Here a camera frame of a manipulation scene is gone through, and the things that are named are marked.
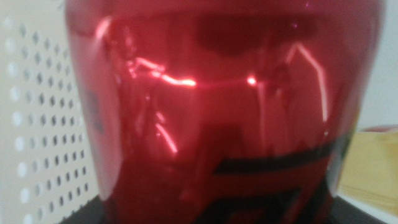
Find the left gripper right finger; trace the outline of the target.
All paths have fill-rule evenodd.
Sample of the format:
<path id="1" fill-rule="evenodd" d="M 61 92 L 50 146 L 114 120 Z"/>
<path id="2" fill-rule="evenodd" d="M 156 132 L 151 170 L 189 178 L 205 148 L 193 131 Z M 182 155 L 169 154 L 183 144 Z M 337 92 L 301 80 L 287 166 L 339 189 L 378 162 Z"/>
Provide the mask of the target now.
<path id="1" fill-rule="evenodd" d="M 387 214 L 365 203 L 338 195 L 333 202 L 329 223 L 387 224 Z"/>

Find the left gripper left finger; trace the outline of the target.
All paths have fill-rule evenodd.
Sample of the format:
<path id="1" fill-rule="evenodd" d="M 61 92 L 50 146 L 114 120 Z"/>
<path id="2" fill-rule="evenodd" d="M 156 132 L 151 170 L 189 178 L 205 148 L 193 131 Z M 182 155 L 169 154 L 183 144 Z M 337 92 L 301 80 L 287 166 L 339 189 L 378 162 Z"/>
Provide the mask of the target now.
<path id="1" fill-rule="evenodd" d="M 107 224 L 104 207 L 98 196 L 88 201 L 77 212 L 64 218 L 60 224 Z"/>

